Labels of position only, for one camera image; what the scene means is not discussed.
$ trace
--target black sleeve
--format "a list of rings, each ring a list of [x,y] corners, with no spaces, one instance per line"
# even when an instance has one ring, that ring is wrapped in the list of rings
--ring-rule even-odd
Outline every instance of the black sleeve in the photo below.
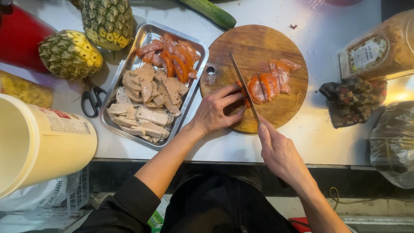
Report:
[[[75,233],[151,232],[147,221],[160,202],[144,183],[133,176],[124,182],[114,196],[106,197]]]

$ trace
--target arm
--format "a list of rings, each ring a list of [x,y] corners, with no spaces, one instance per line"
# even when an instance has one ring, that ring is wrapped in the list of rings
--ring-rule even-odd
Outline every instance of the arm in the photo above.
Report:
[[[262,157],[277,177],[297,192],[312,232],[350,233],[326,198],[296,150],[293,141],[280,134],[270,122],[260,116],[258,127],[262,142]]]
[[[197,141],[207,133],[229,127],[241,120],[245,109],[231,116],[225,116],[223,113],[224,107],[244,97],[241,93],[228,96],[239,89],[237,84],[228,85],[203,98],[194,118],[163,150],[146,163],[135,177],[161,198],[178,167]]]
[[[207,133],[228,127],[241,120],[244,109],[225,116],[223,108],[243,98],[241,93],[229,95],[239,90],[235,85],[206,96],[188,125],[148,161],[114,194],[102,201],[76,233],[150,232],[147,221],[160,203],[178,167],[195,143]]]

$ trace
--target black shirt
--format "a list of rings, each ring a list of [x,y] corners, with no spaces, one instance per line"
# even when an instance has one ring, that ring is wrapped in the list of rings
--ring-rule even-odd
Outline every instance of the black shirt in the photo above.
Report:
[[[102,201],[76,233],[149,233],[159,198],[131,177]],[[171,197],[161,233],[298,233],[254,186],[226,175],[202,175]]]

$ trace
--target cucumber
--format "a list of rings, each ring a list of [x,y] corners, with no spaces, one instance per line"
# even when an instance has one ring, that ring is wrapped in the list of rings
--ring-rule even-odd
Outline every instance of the cucumber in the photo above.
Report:
[[[208,0],[180,0],[180,2],[205,15],[223,28],[234,28],[237,23],[236,19],[231,14]]]

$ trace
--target hole in cutting board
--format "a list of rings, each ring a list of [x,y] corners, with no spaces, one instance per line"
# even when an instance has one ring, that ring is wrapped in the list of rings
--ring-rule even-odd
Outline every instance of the hole in cutting board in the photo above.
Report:
[[[209,66],[209,67],[207,67],[206,72],[207,72],[209,75],[212,75],[212,74],[214,74],[214,72],[216,72],[216,70],[214,69],[214,67]]]

